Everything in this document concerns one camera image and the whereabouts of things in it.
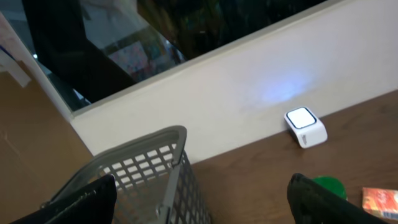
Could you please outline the orange snack packet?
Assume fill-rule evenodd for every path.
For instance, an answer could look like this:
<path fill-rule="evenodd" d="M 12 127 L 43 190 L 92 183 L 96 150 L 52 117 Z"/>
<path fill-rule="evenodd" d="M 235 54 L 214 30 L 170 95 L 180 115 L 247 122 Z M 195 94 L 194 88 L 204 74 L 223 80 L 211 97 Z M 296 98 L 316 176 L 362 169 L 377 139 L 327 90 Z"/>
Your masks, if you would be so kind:
<path fill-rule="evenodd" d="M 397 220 L 397 191 L 364 187 L 362 208 L 376 217 Z"/>

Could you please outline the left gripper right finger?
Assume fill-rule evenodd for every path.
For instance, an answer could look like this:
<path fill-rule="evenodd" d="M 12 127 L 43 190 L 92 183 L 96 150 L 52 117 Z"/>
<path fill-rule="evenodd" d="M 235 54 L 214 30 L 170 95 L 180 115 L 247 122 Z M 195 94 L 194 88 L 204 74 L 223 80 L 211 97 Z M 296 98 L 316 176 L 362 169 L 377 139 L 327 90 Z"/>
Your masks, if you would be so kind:
<path fill-rule="evenodd" d="M 387 224 L 300 173 L 289 181 L 287 200 L 298 224 Z"/>

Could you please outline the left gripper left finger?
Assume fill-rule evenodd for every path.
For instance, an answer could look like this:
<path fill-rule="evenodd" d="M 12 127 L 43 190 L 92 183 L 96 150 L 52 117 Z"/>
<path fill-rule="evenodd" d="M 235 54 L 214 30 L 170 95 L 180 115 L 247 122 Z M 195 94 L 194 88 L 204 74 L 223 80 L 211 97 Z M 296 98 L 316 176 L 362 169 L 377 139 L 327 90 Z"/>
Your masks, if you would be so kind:
<path fill-rule="evenodd" d="M 116 199 L 115 179 L 105 175 L 12 224 L 111 224 Z"/>

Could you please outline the green lid jar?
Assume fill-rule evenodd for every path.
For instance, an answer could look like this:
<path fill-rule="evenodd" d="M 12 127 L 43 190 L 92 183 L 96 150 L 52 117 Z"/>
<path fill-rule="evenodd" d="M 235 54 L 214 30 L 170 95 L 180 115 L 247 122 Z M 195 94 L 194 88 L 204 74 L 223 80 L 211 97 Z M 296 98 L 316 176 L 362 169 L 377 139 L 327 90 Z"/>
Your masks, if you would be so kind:
<path fill-rule="evenodd" d="M 337 178 L 330 176 L 318 176 L 314 178 L 313 181 L 333 192 L 340 198 L 345 200 L 348 199 L 344 185 Z"/>

